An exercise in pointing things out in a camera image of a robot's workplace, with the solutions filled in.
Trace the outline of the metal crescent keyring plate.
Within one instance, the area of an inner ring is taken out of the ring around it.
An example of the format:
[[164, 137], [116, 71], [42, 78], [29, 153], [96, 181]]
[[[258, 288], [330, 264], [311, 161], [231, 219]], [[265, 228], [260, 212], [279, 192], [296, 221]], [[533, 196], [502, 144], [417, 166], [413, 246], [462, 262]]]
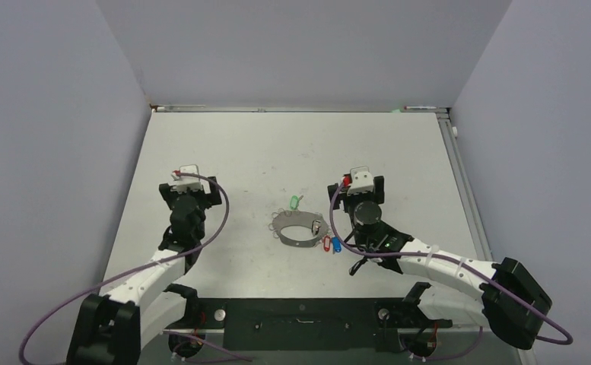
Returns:
[[272, 236], [289, 247], [316, 247], [329, 232], [329, 225], [320, 213], [280, 209], [272, 213], [271, 219], [268, 228]]

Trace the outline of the green tagged key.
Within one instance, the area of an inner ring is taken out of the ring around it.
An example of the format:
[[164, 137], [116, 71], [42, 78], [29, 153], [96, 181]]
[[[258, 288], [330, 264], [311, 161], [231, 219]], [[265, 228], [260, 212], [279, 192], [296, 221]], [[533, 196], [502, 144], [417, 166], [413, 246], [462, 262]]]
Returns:
[[299, 208], [300, 201], [303, 199], [302, 195], [292, 195], [289, 201], [289, 208], [296, 211]]

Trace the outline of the red tagged key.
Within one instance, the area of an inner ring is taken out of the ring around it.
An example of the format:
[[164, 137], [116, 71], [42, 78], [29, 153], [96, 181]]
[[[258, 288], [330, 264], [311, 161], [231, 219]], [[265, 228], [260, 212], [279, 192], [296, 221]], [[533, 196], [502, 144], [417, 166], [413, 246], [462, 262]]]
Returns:
[[332, 239], [330, 236], [324, 236], [322, 239], [323, 250], [325, 252], [330, 252], [332, 248]]

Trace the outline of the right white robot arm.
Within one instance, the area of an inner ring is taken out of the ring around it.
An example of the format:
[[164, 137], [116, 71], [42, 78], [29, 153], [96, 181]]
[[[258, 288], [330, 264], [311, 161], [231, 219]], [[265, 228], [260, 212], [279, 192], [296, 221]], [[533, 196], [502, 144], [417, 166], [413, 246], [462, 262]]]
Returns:
[[350, 219], [354, 242], [340, 242], [350, 252], [460, 292], [467, 298], [456, 313], [471, 316], [473, 323], [514, 348], [529, 350], [536, 341], [548, 341], [539, 332], [544, 324], [555, 325], [548, 318], [552, 300], [521, 262], [470, 259], [397, 230], [382, 219], [383, 176], [366, 170], [347, 173], [327, 192], [329, 211], [343, 210]]

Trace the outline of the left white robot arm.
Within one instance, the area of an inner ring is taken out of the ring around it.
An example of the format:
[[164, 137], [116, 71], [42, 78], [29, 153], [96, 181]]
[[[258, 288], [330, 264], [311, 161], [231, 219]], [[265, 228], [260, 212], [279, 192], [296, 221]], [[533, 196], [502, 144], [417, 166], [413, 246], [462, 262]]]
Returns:
[[228, 204], [227, 193], [214, 176], [172, 173], [159, 186], [170, 209], [170, 224], [149, 261], [113, 277], [122, 283], [81, 302], [65, 362], [67, 364], [136, 364], [141, 350], [159, 332], [176, 322], [189, 327], [199, 305], [192, 288], [177, 284], [204, 248], [205, 212]]

